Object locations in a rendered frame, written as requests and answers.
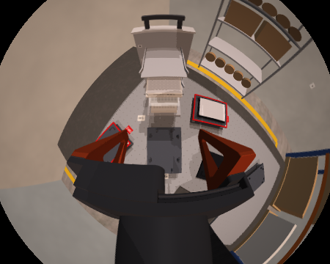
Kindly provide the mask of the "white microplate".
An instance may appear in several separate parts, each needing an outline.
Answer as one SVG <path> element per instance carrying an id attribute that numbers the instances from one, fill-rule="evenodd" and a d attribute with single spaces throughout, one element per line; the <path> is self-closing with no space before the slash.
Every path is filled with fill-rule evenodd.
<path id="1" fill-rule="evenodd" d="M 179 106 L 179 98 L 149 98 L 149 106 Z"/>

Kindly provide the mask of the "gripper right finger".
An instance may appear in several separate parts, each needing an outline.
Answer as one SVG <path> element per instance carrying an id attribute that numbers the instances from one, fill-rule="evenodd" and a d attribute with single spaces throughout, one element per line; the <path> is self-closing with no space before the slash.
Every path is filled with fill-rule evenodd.
<path id="1" fill-rule="evenodd" d="M 229 175 L 245 172 L 256 156 L 253 149 L 203 129 L 199 130 L 198 140 L 208 190 L 218 188 Z M 219 168 L 206 142 L 223 154 L 224 160 Z"/>

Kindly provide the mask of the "grey shelf rack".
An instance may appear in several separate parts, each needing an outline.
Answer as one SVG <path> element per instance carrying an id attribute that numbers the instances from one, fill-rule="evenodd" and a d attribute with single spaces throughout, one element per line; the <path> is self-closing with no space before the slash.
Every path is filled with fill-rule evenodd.
<path id="1" fill-rule="evenodd" d="M 187 78 L 189 73 L 186 64 L 193 36 L 193 33 L 188 32 L 142 32 L 133 34 L 142 66 L 139 75 L 145 79 L 143 86 L 145 91 L 147 89 L 147 78 L 154 77 L 181 78 L 183 91 L 185 87 L 183 78 Z M 177 107 L 177 113 L 151 113 L 148 98 L 147 116 L 180 116 L 180 105 Z"/>

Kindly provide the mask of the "dark grey flat nest with red border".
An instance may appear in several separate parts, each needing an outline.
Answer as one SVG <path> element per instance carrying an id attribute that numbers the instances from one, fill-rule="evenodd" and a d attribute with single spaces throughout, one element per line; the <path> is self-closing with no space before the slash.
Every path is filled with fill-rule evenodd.
<path id="1" fill-rule="evenodd" d="M 112 124 L 110 124 L 110 126 L 100 135 L 100 137 L 96 140 L 101 140 L 101 139 L 104 139 L 108 136 L 111 136 L 115 133 L 118 133 L 122 131 L 122 129 L 120 128 L 120 126 L 118 124 L 115 124 L 114 122 Z M 103 157 L 103 160 L 105 162 L 112 162 L 114 160 L 114 157 L 116 156 L 117 154 L 117 151 L 118 151 L 118 148 L 119 148 L 119 145 L 116 145 L 114 148 L 112 148 L 110 151 L 108 151 L 104 157 Z M 133 142 L 128 138 L 128 146 L 127 146 L 127 150 L 133 145 Z M 126 151 L 127 151 L 126 150 Z"/>

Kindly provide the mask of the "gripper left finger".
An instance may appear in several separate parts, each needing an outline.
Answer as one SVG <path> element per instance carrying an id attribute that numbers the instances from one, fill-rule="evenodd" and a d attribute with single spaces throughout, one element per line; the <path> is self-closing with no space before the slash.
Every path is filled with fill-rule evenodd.
<path id="1" fill-rule="evenodd" d="M 94 161 L 103 161 L 103 156 L 119 143 L 120 145 L 117 154 L 112 163 L 123 164 L 128 146 L 128 132 L 126 129 L 104 139 L 80 147 L 74 150 L 72 156 Z"/>

